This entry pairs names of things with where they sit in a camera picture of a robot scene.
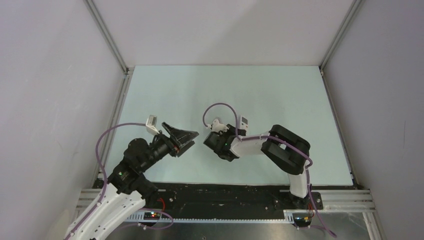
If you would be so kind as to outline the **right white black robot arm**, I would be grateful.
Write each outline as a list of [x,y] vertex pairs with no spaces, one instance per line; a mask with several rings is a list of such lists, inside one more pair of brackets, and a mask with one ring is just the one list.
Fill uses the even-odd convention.
[[247,126],[240,129],[227,124],[211,126],[204,145],[220,159],[231,162],[245,156],[264,155],[289,178],[288,198],[297,209],[306,208],[311,197],[308,168],[311,145],[287,128],[275,124],[263,134],[247,135]]

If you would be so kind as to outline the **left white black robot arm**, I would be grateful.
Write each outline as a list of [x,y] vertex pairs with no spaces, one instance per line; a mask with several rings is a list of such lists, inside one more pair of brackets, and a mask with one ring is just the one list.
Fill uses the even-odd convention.
[[163,122],[168,133],[163,134],[154,124],[145,123],[153,139],[130,141],[123,158],[112,173],[103,176],[103,187],[66,231],[67,240],[104,240],[124,220],[139,209],[152,208],[158,201],[158,188],[144,173],[169,155],[180,157],[194,145],[197,131],[182,130]]

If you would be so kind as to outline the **white remote control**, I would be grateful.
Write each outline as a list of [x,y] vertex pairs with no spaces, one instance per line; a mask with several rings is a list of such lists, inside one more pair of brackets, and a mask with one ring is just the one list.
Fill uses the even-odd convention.
[[240,129],[240,130],[243,130],[243,131],[248,131],[248,129],[249,129],[249,124],[248,124],[248,120],[247,120],[247,118],[245,118],[244,116],[242,116],[242,115],[239,115],[238,116],[238,128]]

